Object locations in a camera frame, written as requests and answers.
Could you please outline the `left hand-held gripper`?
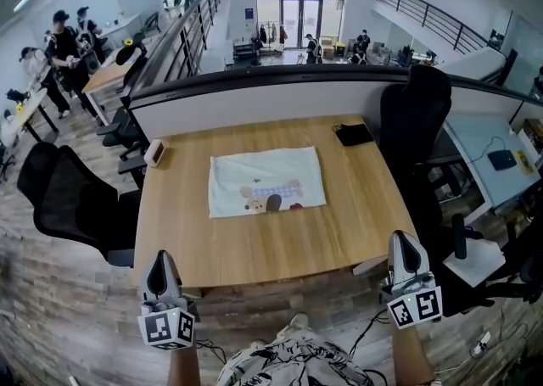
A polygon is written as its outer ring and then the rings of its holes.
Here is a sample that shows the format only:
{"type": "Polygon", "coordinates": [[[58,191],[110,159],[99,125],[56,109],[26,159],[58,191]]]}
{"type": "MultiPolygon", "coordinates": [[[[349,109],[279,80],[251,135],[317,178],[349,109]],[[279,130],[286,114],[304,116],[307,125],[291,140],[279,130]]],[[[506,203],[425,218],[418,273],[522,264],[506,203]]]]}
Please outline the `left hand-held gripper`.
{"type": "Polygon", "coordinates": [[[143,342],[161,350],[182,350],[194,346],[195,316],[188,311],[182,297],[182,281],[175,261],[166,250],[160,250],[143,276],[144,299],[137,323],[143,342]]]}

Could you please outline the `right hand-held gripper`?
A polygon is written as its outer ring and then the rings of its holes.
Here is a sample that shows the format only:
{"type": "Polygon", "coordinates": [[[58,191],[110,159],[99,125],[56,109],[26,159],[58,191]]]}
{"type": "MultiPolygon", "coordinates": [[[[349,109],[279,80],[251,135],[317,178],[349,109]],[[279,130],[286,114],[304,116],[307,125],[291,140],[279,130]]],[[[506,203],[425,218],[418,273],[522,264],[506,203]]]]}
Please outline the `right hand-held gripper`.
{"type": "Polygon", "coordinates": [[[399,329],[443,316],[441,287],[429,271],[428,253],[423,245],[407,232],[394,231],[389,240],[392,283],[388,278],[383,281],[380,302],[387,305],[391,321],[399,329]]]}

